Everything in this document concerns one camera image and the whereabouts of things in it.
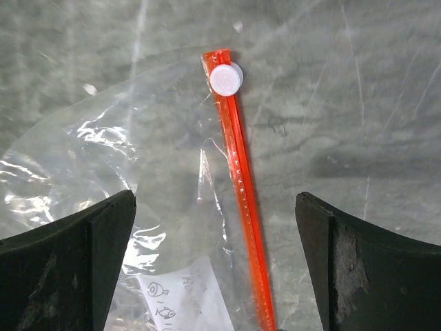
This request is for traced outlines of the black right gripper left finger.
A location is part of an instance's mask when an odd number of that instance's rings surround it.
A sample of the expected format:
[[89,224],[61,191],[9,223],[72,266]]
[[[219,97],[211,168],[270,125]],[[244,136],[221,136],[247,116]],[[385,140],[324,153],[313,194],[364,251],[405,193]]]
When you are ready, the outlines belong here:
[[135,214],[124,190],[1,240],[1,329],[103,330]]

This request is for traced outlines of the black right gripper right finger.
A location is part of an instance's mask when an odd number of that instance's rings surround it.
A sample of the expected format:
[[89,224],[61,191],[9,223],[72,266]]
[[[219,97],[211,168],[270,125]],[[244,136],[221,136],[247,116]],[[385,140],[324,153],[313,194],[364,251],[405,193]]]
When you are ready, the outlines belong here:
[[309,192],[297,195],[295,213],[324,330],[440,329],[440,246]]

